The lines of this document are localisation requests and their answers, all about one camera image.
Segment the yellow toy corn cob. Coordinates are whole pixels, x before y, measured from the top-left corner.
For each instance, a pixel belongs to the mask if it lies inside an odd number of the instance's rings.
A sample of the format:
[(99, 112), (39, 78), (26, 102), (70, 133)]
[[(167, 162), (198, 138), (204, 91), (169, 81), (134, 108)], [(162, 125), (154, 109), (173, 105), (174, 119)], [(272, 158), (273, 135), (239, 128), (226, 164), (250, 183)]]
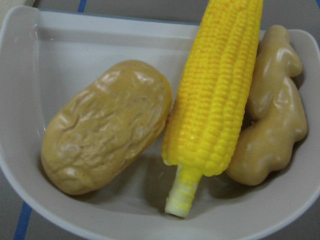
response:
[(227, 169), (240, 135), (256, 61), (261, 0), (211, 0), (179, 83), (162, 141), (176, 166), (165, 212), (189, 214), (203, 176)]

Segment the brown toy potato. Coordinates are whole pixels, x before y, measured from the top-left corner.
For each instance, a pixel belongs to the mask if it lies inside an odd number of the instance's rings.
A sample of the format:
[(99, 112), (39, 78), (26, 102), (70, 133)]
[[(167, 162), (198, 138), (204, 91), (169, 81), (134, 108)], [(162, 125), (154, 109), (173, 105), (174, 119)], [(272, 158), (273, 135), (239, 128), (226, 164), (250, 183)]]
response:
[(171, 105), (170, 84), (156, 68), (117, 63), (49, 122), (41, 148), (46, 175), (72, 196), (103, 188), (162, 133)]

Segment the tan toy ginger root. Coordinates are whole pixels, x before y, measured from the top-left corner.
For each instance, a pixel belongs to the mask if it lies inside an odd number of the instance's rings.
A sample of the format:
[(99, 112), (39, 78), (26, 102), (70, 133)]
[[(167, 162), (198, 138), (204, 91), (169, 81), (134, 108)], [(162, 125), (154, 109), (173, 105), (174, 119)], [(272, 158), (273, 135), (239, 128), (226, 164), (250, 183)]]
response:
[(261, 184), (289, 164), (295, 143), (307, 136), (304, 106), (293, 81), (302, 71), (289, 32), (281, 25), (270, 27), (259, 43), (246, 104), (252, 123), (241, 131), (226, 170), (232, 180)]

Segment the beige plastic dustpan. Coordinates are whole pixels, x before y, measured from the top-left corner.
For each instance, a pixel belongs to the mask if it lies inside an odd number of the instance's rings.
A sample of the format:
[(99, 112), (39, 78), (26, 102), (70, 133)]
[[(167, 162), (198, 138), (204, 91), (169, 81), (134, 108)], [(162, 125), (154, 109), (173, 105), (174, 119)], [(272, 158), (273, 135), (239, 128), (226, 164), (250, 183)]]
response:
[(16, 6), (0, 32), (0, 166), (39, 214), (90, 240), (256, 240), (320, 193), (320, 52), (289, 31), (273, 64), (307, 136), (258, 186), (225, 173), (235, 140), (194, 99), (164, 133), (196, 25)]

